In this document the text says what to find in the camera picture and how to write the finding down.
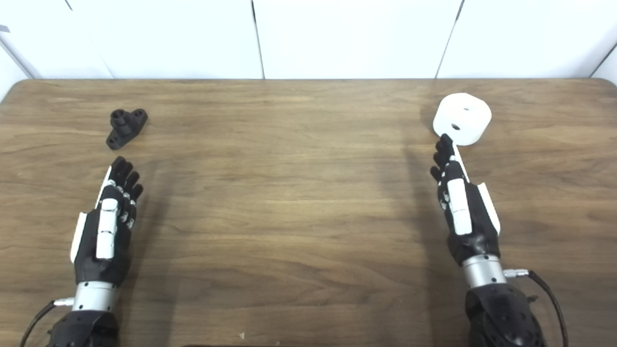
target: white wall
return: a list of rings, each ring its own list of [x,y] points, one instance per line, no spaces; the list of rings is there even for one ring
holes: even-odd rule
[[[438,77],[589,77],[616,42],[615,0],[466,0]]]
[[[254,0],[266,78],[434,78],[460,0]]]
[[[110,78],[64,0],[0,0],[0,39],[35,78]]]
[[[114,78],[262,77],[251,0],[69,1]]]
[[[617,85],[617,49],[606,58],[606,60],[600,65],[598,70],[594,73],[595,78],[604,78]]]
[[[0,101],[13,85],[28,78],[0,42]]]

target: black forearm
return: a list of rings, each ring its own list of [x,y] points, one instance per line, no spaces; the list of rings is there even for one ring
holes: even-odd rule
[[[471,347],[545,345],[527,297],[512,285],[498,283],[470,289],[465,311],[471,322]]]
[[[72,311],[51,330],[47,347],[116,347],[118,322],[111,312]]]

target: robotic hand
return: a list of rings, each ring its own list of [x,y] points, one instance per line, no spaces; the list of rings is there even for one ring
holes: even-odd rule
[[[433,156],[437,199],[450,228],[450,254],[463,268],[468,284],[465,311],[471,322],[470,346],[544,347],[542,329],[529,307],[527,296],[506,278],[529,276],[551,297],[558,312],[564,345],[568,338],[561,310],[550,289],[533,271],[502,270],[499,261],[500,224],[485,184],[469,181],[452,139],[443,134]]]
[[[143,192],[138,179],[133,164],[123,157],[109,167],[94,209],[80,213],[75,227],[70,252],[75,297],[50,302],[35,316],[21,346],[34,324],[56,306],[72,306],[72,311],[54,324],[48,347],[117,346],[118,323],[112,309],[131,264],[131,228],[137,216],[137,198]]]

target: black 3d-printed part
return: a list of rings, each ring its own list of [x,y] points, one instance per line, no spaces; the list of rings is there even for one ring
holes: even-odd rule
[[[120,149],[134,139],[146,124],[148,114],[142,109],[127,112],[117,109],[111,114],[112,132],[107,137],[107,145],[111,149]]]

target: wood grain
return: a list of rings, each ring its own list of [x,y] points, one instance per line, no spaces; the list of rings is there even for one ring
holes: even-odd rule
[[[494,115],[461,152],[495,202],[503,263],[545,277],[572,346],[613,345],[617,92],[603,80],[21,82],[0,104],[0,345],[73,295],[77,214],[123,155],[146,189],[123,346],[466,346],[428,173],[437,105],[461,91]],[[139,107],[148,124],[111,151],[109,113]],[[548,298],[516,285],[540,295],[560,345]]]

